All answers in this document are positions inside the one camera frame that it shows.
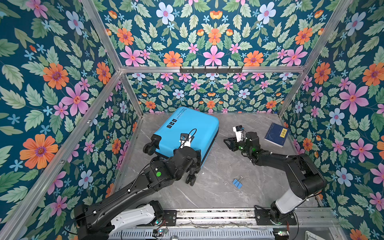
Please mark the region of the blue suitcase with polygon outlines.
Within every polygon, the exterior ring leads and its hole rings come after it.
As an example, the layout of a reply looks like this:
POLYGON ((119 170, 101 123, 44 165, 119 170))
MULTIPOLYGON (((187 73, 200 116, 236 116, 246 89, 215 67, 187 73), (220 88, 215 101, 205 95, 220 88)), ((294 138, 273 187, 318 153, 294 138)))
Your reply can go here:
MULTIPOLYGON (((181 134, 190 134, 194 137, 190 147, 196 151, 201 150, 202 169, 218 132, 219 120, 216 117, 180 107, 152 135, 151 141, 143 147, 143 152, 150 156, 156 154, 159 159, 171 158, 174 150, 180 148, 181 134)), ((196 174, 188 175, 186 184, 193 186, 196 178, 196 174)))

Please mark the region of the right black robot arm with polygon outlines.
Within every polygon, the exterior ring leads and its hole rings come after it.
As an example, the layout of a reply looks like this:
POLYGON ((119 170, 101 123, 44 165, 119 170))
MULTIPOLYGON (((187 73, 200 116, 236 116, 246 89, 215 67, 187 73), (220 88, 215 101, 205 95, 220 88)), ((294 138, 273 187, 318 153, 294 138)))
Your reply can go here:
POLYGON ((236 135, 224 139, 231 151, 240 151, 254 166, 270 167, 286 174, 290 188, 271 204, 267 213, 273 224, 286 223, 294 215, 295 208, 326 187, 325 178, 308 155, 282 155, 264 150, 256 132, 237 131, 236 135))

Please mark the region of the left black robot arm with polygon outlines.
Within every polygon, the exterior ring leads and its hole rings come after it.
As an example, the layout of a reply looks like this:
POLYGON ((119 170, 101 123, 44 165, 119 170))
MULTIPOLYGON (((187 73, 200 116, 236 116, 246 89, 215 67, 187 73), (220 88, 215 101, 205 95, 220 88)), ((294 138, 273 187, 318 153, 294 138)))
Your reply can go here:
POLYGON ((128 185, 99 203, 75 207, 79 240, 107 240, 117 229, 114 221, 125 209, 139 200, 179 181, 184 173, 201 162, 201 152, 190 147, 174 150, 166 160, 155 157, 128 185))

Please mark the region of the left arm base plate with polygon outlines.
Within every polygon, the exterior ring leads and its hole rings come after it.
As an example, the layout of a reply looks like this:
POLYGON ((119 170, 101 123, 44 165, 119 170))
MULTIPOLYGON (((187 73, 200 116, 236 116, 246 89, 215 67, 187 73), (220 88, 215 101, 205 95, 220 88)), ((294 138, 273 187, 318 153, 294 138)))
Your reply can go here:
POLYGON ((163 217, 156 221, 156 226, 175 226, 177 221, 177 210, 164 210, 163 217))

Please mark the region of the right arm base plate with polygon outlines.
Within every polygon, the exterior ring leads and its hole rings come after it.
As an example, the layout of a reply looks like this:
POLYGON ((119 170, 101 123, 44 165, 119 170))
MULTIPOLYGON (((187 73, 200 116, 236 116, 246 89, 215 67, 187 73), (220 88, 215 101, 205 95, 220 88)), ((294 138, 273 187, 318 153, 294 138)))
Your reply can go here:
POLYGON ((257 225, 259 226, 296 226, 298 224, 294 212, 290 212, 288 214, 281 214, 277 209, 267 210, 255 208, 254 213, 257 225))

